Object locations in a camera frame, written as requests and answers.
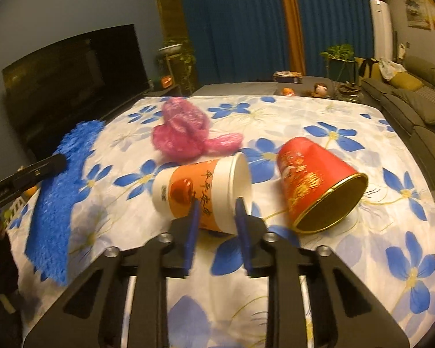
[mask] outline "pink plastic bag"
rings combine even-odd
[[[210,120],[189,101],[177,97],[163,104],[164,124],[153,128],[153,146],[167,157],[185,161],[203,154],[231,154],[243,140],[241,133],[209,139]]]

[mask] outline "gold rim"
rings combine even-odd
[[[352,181],[352,180],[354,180],[354,179],[360,178],[360,177],[365,177],[365,179],[366,179],[366,184],[365,184],[365,187],[364,187],[363,192],[361,193],[361,195],[359,196],[357,202],[355,203],[355,205],[357,205],[357,204],[360,202],[361,198],[363,197],[363,195],[364,195],[364,191],[366,191],[366,189],[367,189],[367,185],[368,185],[368,183],[369,183],[369,178],[368,178],[367,175],[364,174],[364,173],[356,173],[356,174],[350,175],[349,177],[346,177],[345,179],[341,180],[340,182],[338,182],[338,183],[335,184],[334,186],[330,187],[327,191],[325,191],[325,193],[323,193],[323,195],[321,195],[321,197],[318,198],[318,200],[316,200],[316,202],[315,202],[313,205],[311,205],[311,207],[305,209],[305,211],[303,211],[303,213],[300,214],[300,216],[298,216],[298,218],[297,218],[297,219],[295,220],[295,222],[293,222],[293,224],[292,224],[292,230],[294,230],[295,232],[300,233],[300,234],[316,234],[316,233],[320,233],[321,231],[327,230],[327,229],[331,228],[332,226],[338,224],[338,223],[339,223],[341,220],[343,220],[343,219],[344,219],[344,218],[345,218],[345,217],[346,217],[346,216],[347,216],[347,215],[348,215],[348,214],[349,214],[353,209],[351,209],[350,211],[348,211],[348,213],[345,214],[343,217],[339,218],[339,219],[336,220],[335,222],[331,223],[330,225],[328,225],[328,226],[326,226],[326,227],[324,227],[324,228],[322,228],[322,229],[315,230],[315,231],[304,231],[304,230],[299,230],[299,229],[297,229],[297,226],[298,226],[298,224],[301,222],[301,220],[303,220],[304,217],[305,217],[309,212],[311,212],[311,210],[314,209],[314,207],[316,207],[316,206],[317,206],[321,201],[323,201],[323,200],[324,200],[328,195],[330,195],[331,193],[333,193],[335,190],[337,190],[338,188],[342,187],[342,186],[345,185],[346,183],[348,183],[348,182],[350,182],[350,181]]]

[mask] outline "white air conditioner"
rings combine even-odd
[[[393,29],[388,4],[371,0],[371,13],[374,25],[374,57],[378,60],[393,60]]]

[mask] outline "orange curtain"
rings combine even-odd
[[[306,75],[303,32],[298,9],[298,0],[282,0],[289,37],[291,71]]]

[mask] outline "blue fluffy towel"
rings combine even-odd
[[[89,151],[103,129],[99,121],[79,123],[61,140],[55,153],[67,159],[66,170],[42,182],[25,253],[45,277],[67,285],[71,211],[77,201],[82,169]]]

